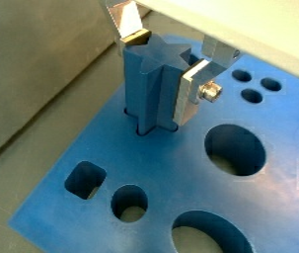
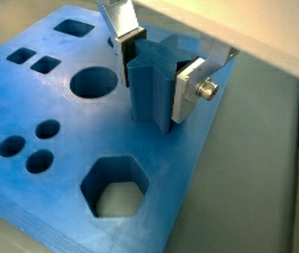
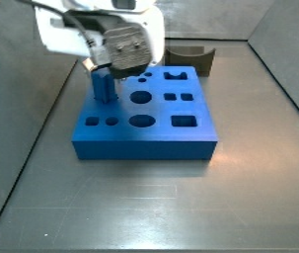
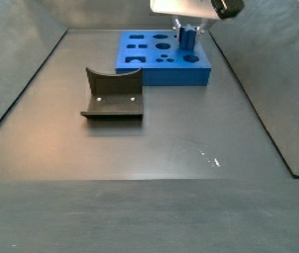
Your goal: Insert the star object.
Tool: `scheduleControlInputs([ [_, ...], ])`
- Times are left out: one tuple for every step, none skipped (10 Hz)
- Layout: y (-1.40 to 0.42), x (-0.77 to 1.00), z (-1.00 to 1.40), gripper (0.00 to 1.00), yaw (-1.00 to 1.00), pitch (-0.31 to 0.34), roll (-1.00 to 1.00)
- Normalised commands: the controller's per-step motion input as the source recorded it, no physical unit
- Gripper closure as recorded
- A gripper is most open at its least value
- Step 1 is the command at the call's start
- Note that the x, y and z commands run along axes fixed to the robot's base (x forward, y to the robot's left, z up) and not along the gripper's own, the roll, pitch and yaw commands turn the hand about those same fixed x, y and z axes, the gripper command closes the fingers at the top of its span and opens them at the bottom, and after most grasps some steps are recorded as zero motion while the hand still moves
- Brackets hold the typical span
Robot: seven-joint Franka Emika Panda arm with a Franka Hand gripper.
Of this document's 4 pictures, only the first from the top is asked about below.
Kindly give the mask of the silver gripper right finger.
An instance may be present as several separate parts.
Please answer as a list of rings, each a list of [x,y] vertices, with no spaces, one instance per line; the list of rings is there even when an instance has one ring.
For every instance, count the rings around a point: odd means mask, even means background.
[[[173,120],[183,126],[198,112],[199,103],[207,100],[214,103],[221,97],[223,88],[215,78],[233,66],[242,52],[225,42],[206,36],[202,44],[201,58],[183,72],[174,106]]]

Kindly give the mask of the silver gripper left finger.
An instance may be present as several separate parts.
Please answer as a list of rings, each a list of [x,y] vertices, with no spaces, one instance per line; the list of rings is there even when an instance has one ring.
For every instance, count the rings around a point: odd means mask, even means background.
[[[119,54],[132,45],[148,43],[151,31],[143,26],[135,0],[99,0],[102,10],[111,23]]]

